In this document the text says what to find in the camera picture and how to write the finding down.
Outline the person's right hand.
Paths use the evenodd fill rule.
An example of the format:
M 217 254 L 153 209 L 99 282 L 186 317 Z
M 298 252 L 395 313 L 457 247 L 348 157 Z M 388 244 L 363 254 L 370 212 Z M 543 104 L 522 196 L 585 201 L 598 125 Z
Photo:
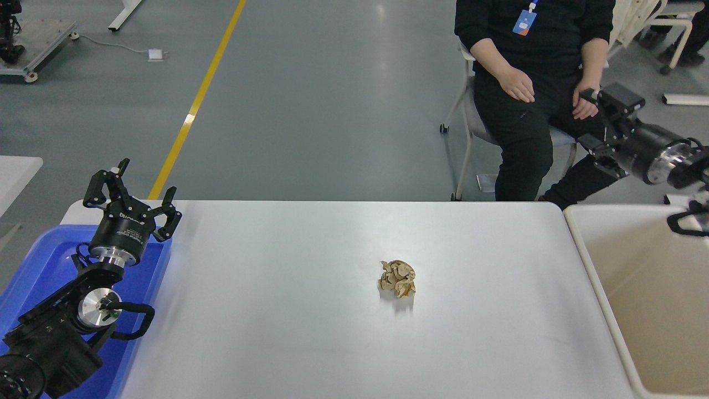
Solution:
M 511 98 L 525 103 L 535 101 L 535 90 L 532 79 L 524 71 L 510 66 L 496 77 L 504 93 Z

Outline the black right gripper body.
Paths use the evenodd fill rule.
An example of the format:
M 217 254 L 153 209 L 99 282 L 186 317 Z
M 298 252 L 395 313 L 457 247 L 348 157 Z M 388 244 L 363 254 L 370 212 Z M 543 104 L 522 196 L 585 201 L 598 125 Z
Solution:
M 666 182 L 688 157 L 688 140 L 658 125 L 641 123 L 618 147 L 617 155 L 628 174 L 643 182 Z

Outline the person's left hand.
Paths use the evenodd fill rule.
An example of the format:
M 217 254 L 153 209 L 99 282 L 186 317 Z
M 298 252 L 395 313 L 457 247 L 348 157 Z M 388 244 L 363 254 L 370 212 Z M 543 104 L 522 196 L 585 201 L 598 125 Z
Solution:
M 585 120 L 590 117 L 595 117 L 598 113 L 598 107 L 592 102 L 583 99 L 580 95 L 586 89 L 593 89 L 593 91 L 600 90 L 600 80 L 595 78 L 581 78 L 575 86 L 572 96 L 572 115 L 574 119 Z

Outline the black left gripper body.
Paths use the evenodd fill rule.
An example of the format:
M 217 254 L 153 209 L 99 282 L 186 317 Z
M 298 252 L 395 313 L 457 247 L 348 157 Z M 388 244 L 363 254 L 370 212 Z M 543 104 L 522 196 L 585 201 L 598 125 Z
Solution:
M 109 203 L 90 242 L 91 255 L 98 256 L 101 248 L 115 247 L 131 256 L 142 256 L 156 228 L 154 219 L 142 217 L 148 212 L 149 206 L 139 201 Z

